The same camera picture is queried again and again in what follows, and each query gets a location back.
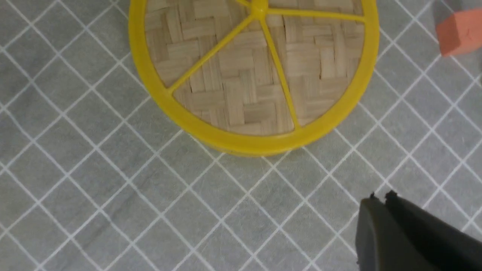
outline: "white grout line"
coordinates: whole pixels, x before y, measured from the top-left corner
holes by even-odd
[[[202,144],[199,144],[199,145],[201,146],[201,148],[202,148],[203,150],[206,151],[206,153],[207,153],[212,159],[214,159],[214,156],[213,156],[208,150],[206,150],[206,149],[202,146]],[[249,191],[247,191],[247,193],[245,193],[245,194],[241,197],[241,199],[239,199],[238,202],[222,217],[222,220],[226,219],[232,212],[234,212],[234,210],[248,197],[248,194],[251,193],[256,187],[258,187],[258,185],[271,173],[271,171],[272,171],[272,169],[269,169],[266,173],[264,173],[264,175],[249,189]],[[207,237],[210,236],[212,232],[214,232],[214,230],[215,230],[219,225],[221,225],[221,220],[219,220],[218,224],[216,224],[216,225],[211,229],[210,233],[208,233],[208,234],[203,238],[203,240],[201,240],[201,241],[198,243],[198,245],[195,247],[195,249],[197,249],[197,248],[204,242],[204,240],[207,239]],[[191,253],[189,253],[188,255],[186,255],[186,256],[184,257],[184,259],[177,265],[177,267],[174,268],[173,271],[177,270],[177,268],[179,268],[179,266],[181,266],[181,264],[184,263],[184,261],[186,261],[186,260],[189,258],[190,254],[191,254]]]
[[[387,34],[384,34],[384,36],[387,37],[388,41],[390,42],[390,44],[382,51],[380,52],[380,54],[378,55],[377,57],[377,61],[380,60],[386,53],[388,50],[390,50],[390,48],[405,34],[405,32],[417,21],[418,17],[420,17],[430,6],[431,6],[431,2],[427,3],[422,9],[420,9],[420,11],[415,15],[415,17],[402,5],[398,2],[398,0],[394,0],[397,4],[399,4],[401,6],[401,8],[412,18],[412,20],[410,21],[410,23],[408,23],[405,28],[394,38],[394,39],[391,39],[389,37],[389,35]]]
[[[0,229],[5,230],[5,227],[0,223]],[[37,260],[20,244],[20,242],[13,236],[11,233],[7,232],[6,235],[10,237],[10,239],[18,246],[18,248],[29,258],[36,266],[39,265]]]
[[[102,17],[104,14],[106,14],[109,10],[111,10],[112,8],[114,8],[114,3],[112,3],[109,7],[107,7],[102,13],[99,14],[99,16],[97,18],[95,18],[91,23],[89,23],[88,25],[85,25],[76,15],[75,13],[73,13],[68,6],[66,6],[62,1],[60,0],[56,0],[58,1],[66,10],[67,12],[72,16],[74,17],[74,19],[83,27],[84,31],[87,32],[88,34],[90,34],[90,36],[114,59],[117,61],[118,65],[121,66],[129,75],[131,75],[131,77],[134,79],[134,81],[136,81],[144,90],[146,90],[144,84],[136,77],[134,76],[130,70],[123,64],[123,60],[130,56],[131,53],[128,53],[127,55],[125,55],[124,57],[122,57],[122,61],[120,61],[103,43],[102,41],[90,30],[90,26],[93,25],[95,23],[96,20],[98,20],[100,17]]]
[[[352,221],[357,217],[358,215],[358,210],[352,214],[351,218],[348,220],[348,222],[340,228],[340,230],[338,231],[338,234],[341,234],[344,230],[346,230],[349,226],[350,226],[350,223],[352,223]],[[308,264],[305,269],[303,271],[308,271],[309,267],[310,266],[314,266],[316,264],[316,261],[323,255],[323,253],[331,246],[331,244],[333,242],[336,241],[336,235],[328,242],[326,243],[325,247],[313,258],[313,262],[310,264]],[[348,249],[350,250],[354,250],[351,246],[348,246]]]
[[[351,248],[351,246],[348,245],[347,241],[341,237],[341,235],[330,225],[330,223],[328,223],[328,221],[316,210],[315,207],[313,207],[313,205],[311,205],[311,203],[308,201],[308,197],[304,197],[299,191],[298,189],[296,189],[291,183],[290,181],[288,181],[288,179],[286,179],[286,177],[279,171],[279,169],[277,169],[276,167],[274,167],[274,171],[276,173],[278,173],[278,175],[281,177],[281,179],[283,179],[283,181],[298,195],[298,197],[301,198],[302,200],[302,203],[304,203],[304,205],[308,206],[317,216],[319,219],[321,219],[321,221],[323,221],[323,223],[326,224],[326,226],[335,234],[336,237],[338,237],[346,246],[347,248],[354,254],[356,255],[356,252],[353,251],[353,249]],[[280,229],[285,235],[288,236],[288,233],[284,231],[283,228]],[[314,259],[311,259],[310,257],[307,256],[307,259],[313,263],[314,262]]]
[[[56,54],[57,54],[60,58],[62,58],[62,56],[59,55],[59,53],[57,52],[57,50],[50,44],[50,42],[31,24],[31,22],[29,22],[29,23],[30,23],[31,27],[32,27],[35,31],[37,31],[37,33],[38,33],[43,39],[45,39],[45,41],[52,47],[52,49],[54,50],[54,52],[56,52]],[[111,163],[111,166],[113,166],[114,169],[116,169],[117,171],[119,171],[119,169],[113,165],[112,161],[110,161],[104,153],[100,152],[100,149],[98,148],[98,146],[95,145],[95,144],[75,125],[75,123],[73,123],[72,120],[70,120],[70,119],[65,115],[64,112],[62,112],[61,110],[59,110],[59,109],[57,108],[57,106],[56,106],[52,101],[50,101],[49,98],[48,98],[47,96],[45,96],[45,95],[38,89],[38,86],[36,86],[36,84],[32,81],[32,79],[29,77],[29,75],[22,69],[22,67],[20,67],[20,66],[18,65],[18,63],[16,63],[13,58],[11,58],[11,61],[14,62],[14,64],[16,64],[16,65],[18,66],[18,68],[21,70],[21,72],[24,73],[24,75],[30,80],[31,84],[32,84],[32,85],[37,89],[37,91],[47,100],[47,102],[49,102],[49,104],[51,104],[51,106],[52,106],[55,110],[57,110],[57,111],[61,114],[61,116],[64,117],[64,119],[66,119],[66,120],[77,130],[77,132],[79,132],[79,133],[84,137],[84,139],[87,140],[87,141],[94,147],[94,149],[97,150],[97,151],[104,157],[104,159],[106,159],[106,161],[107,161],[108,163]],[[43,150],[43,149],[41,148],[41,146],[37,146],[37,147],[39,147],[40,150],[42,150],[43,152],[45,152],[45,150]],[[62,168],[58,163],[56,163],[56,161],[55,161],[54,159],[52,159],[52,160],[53,160],[53,162],[56,164],[56,166],[59,167],[59,168],[64,172],[63,168]],[[120,230],[117,228],[117,226],[115,226],[111,221],[110,221],[110,223],[111,223],[112,227],[119,232],[119,234],[121,234],[124,238],[126,238],[125,234],[124,234],[122,231],[120,231]],[[86,256],[86,258],[87,258],[91,263],[94,262],[92,259],[90,259],[90,258],[87,256],[87,254],[82,250],[82,248],[79,246],[79,244],[76,244],[76,246],[81,250],[81,252],[83,252],[84,256]],[[152,264],[152,262],[150,262],[150,260],[144,255],[144,253],[142,253],[142,251],[140,251],[135,245],[134,245],[134,248],[138,251],[138,253],[139,253],[141,256],[143,256],[143,257],[145,258],[145,260],[146,260],[151,266],[155,267],[155,266]]]

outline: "black plastic object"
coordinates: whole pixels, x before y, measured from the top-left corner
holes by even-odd
[[[360,271],[482,271],[482,243],[395,192],[383,204],[360,204],[356,250]]]

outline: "orange foam block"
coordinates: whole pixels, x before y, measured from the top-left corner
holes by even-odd
[[[437,26],[442,56],[482,47],[482,9],[457,12]]]

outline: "yellow spoke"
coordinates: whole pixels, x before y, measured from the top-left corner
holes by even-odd
[[[268,9],[268,14],[302,17],[324,17],[339,20],[365,22],[364,16],[314,10]]]
[[[250,7],[251,3],[246,1],[246,0],[236,0],[239,4],[245,6],[245,7]]]
[[[278,77],[281,81],[281,87],[283,88],[284,97],[286,98],[286,103],[288,104],[288,108],[290,110],[291,118],[293,120],[293,124],[295,125],[295,129],[300,127],[298,123],[298,117],[296,116],[295,106],[293,104],[293,100],[291,99],[290,89],[288,87],[288,82],[286,81],[286,77],[284,75],[283,66],[281,65],[280,57],[276,52],[276,47],[273,42],[273,38],[271,33],[269,32],[268,25],[266,24],[266,20],[260,20],[261,27],[263,28],[263,32],[266,37],[266,42],[268,43],[269,50],[271,51],[271,56],[273,57],[274,65],[276,66],[276,70],[278,71]]]
[[[215,47],[213,47],[209,52],[207,52],[200,60],[194,64],[181,78],[179,78],[171,87],[167,89],[169,94],[178,89],[191,75],[193,75],[199,68],[202,67],[206,61],[208,61],[213,55],[215,55],[219,50],[221,50],[226,44],[228,44],[236,35],[238,35],[243,29],[245,29],[248,24],[254,20],[254,16],[249,15],[246,17],[238,26],[236,26],[233,31],[227,34]]]

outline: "floor tile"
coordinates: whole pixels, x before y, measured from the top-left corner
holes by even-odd
[[[166,213],[166,218],[195,246],[216,225],[216,217],[191,193],[181,199]]]
[[[471,167],[473,171],[482,178],[482,167],[480,167],[482,161],[482,145],[480,145],[473,154],[467,158],[467,165]]]
[[[388,182],[403,198],[418,206],[423,206],[436,189],[429,177],[410,159],[397,170]]]
[[[482,182],[465,166],[455,172],[444,189],[469,216],[482,207]]]
[[[126,125],[117,130],[100,149],[128,177],[134,175],[153,155]]]
[[[160,212],[163,212],[186,188],[159,158],[154,158],[135,177],[133,183]]]
[[[308,201],[335,230],[340,230],[358,209],[331,178]]]
[[[72,243],[68,242],[60,251],[51,258],[45,268],[48,271],[95,271],[82,252]]]
[[[375,118],[380,119],[396,101],[397,95],[382,81],[378,74],[374,73],[360,103]]]
[[[112,222],[131,240],[157,217],[154,210],[130,186],[125,187],[104,207]]]
[[[282,157],[285,156],[286,153],[281,153],[281,154],[276,154],[276,155],[271,155],[271,156],[266,156],[265,158],[271,163],[271,164],[276,164],[278,163]]]
[[[331,171],[345,157],[351,147],[337,132],[333,131],[306,148],[326,170]]]
[[[340,184],[357,201],[368,197],[382,183],[382,179],[361,157],[352,153],[333,173]]]
[[[43,197],[63,176],[37,146],[30,146],[17,158],[10,171],[37,199]]]
[[[479,226],[479,228],[482,227],[482,213],[480,213],[478,216],[474,218],[474,223]]]
[[[350,113],[350,115],[337,127],[337,130],[350,142],[357,144],[375,125],[370,116],[363,111],[360,106]]]
[[[348,226],[340,233],[340,236],[347,242],[352,248],[356,249],[355,241],[358,227],[358,215],[356,215]]]
[[[93,92],[87,94],[67,115],[96,144],[121,123],[121,119]]]
[[[278,169],[304,197],[326,176],[326,172],[304,149],[290,152],[278,165]]]
[[[482,233],[477,228],[475,228],[475,226],[470,225],[464,231],[464,233],[467,234],[468,236],[474,238],[475,240],[478,240],[479,242],[482,242]]]
[[[59,3],[49,9],[49,11],[35,23],[35,27],[57,50],[64,48],[82,31],[80,24]]]
[[[452,110],[436,132],[461,158],[472,150],[482,135],[459,112]]]
[[[400,3],[416,16],[428,3],[430,0],[400,0]]]
[[[53,1],[54,0],[38,0],[31,2],[29,0],[15,0],[13,4],[28,20],[33,21],[44,12]]]
[[[125,182],[97,152],[87,158],[71,176],[99,206],[102,206]]]
[[[339,239],[316,260],[316,264],[323,267],[323,271],[358,269],[357,257]]]
[[[180,130],[152,99],[139,108],[128,122],[155,150],[163,147]]]
[[[407,151],[413,150],[428,133],[428,127],[405,103],[399,103],[382,125]]]
[[[388,177],[405,157],[402,149],[380,128],[376,128],[358,150],[384,177]]]
[[[412,24],[397,44],[422,70],[427,69],[440,54],[439,45],[419,24]]]
[[[451,58],[439,58],[427,75],[452,101],[457,100],[470,84],[470,77]]]
[[[0,223],[9,227],[34,201],[6,173],[0,175]]]
[[[467,69],[467,71],[469,71],[471,76],[476,78],[482,72],[482,66],[480,63],[481,57],[482,48],[479,48],[478,50],[469,54],[457,55],[455,58],[465,69]]]
[[[269,218],[248,198],[226,218],[226,224],[252,251],[257,250],[276,229]]]
[[[112,271],[154,271],[142,256],[130,248],[110,269]]]
[[[87,32],[76,39],[62,55],[89,84],[99,81],[115,64],[115,60]]]
[[[185,271],[208,271],[209,269],[204,265],[204,263],[194,254],[189,256],[187,260],[181,264],[179,270]]]
[[[0,54],[0,80],[2,82],[0,84],[0,102],[4,105],[10,102],[28,83],[27,77],[4,54]]]
[[[132,73],[138,80],[140,80],[139,73],[137,73],[137,68],[135,66],[134,60],[132,58],[132,54],[130,54],[124,61],[123,64],[125,65],[126,69]]]
[[[42,137],[38,143],[66,171],[72,169],[92,146],[65,119],[59,120]]]
[[[482,129],[482,88],[474,85],[465,97],[458,103],[459,108]]]
[[[0,45],[5,46],[28,24],[7,1],[0,1],[0,10],[2,10],[2,17],[0,18]]]
[[[0,162],[7,164],[28,143],[27,137],[18,129],[12,119],[0,113]]]
[[[39,74],[35,83],[61,110],[70,107],[88,89],[87,85],[59,58]]]
[[[405,100],[433,126],[450,107],[449,102],[426,79],[422,78],[405,96]]]
[[[55,56],[50,46],[31,28],[16,39],[7,51],[30,77],[36,76]]]
[[[216,270],[238,270],[250,256],[222,226],[199,246],[198,251]]]
[[[246,190],[251,189],[271,168],[261,158],[238,157],[228,154],[221,157],[219,162]]]
[[[213,161],[186,133],[182,133],[167,146],[161,156],[189,184]]]
[[[75,232],[96,208],[70,181],[65,180],[42,204],[68,232]]]
[[[442,192],[439,192],[435,198],[433,198],[426,210],[431,215],[438,217],[459,230],[467,223],[467,219]]]
[[[129,53],[127,18],[118,9],[109,9],[90,30],[116,58],[121,59]]]
[[[244,195],[244,192],[219,167],[214,165],[193,186],[193,190],[223,217]]]
[[[101,268],[107,267],[129,244],[102,214],[96,215],[74,238]]]
[[[380,33],[380,42],[378,45],[378,56],[380,56],[387,47],[390,46],[390,41],[385,37],[383,33]]]
[[[32,86],[8,110],[31,137],[40,134],[59,115]]]
[[[452,12],[440,0],[432,1],[429,7],[420,15],[419,22],[432,34],[437,37],[435,27],[447,19]]]
[[[259,265],[254,259],[251,260],[251,262],[243,268],[241,271],[264,271],[263,267]]]
[[[172,270],[189,253],[189,248],[162,220],[137,245],[160,270]]]
[[[63,0],[63,2],[86,25],[109,6],[108,0]]]
[[[251,194],[278,223],[282,223],[301,202],[276,172],[271,172]]]
[[[309,264],[280,231],[261,249],[258,258],[269,270],[302,270]]]
[[[67,239],[39,207],[33,209],[10,232],[38,262],[44,261]]]
[[[462,1],[446,0],[446,3],[454,11],[461,11],[461,10],[468,10],[468,9],[475,9],[475,8],[482,7],[482,3],[480,3],[477,0],[462,0]]]
[[[399,94],[420,76],[420,71],[396,47],[391,47],[375,68]]]
[[[378,0],[378,14],[381,28],[392,38],[396,38],[410,22],[410,16],[395,1]]]
[[[35,264],[9,236],[4,236],[0,240],[0,269],[33,271]]]
[[[457,158],[434,135],[430,135],[414,152],[413,157],[439,184],[457,166]]]
[[[129,0],[119,0],[117,2],[118,7],[124,12],[126,15],[129,15],[129,7],[131,2]]]
[[[124,118],[147,97],[144,89],[121,67],[114,69],[97,86],[97,91]]]
[[[334,236],[330,228],[306,205],[283,228],[312,259]]]

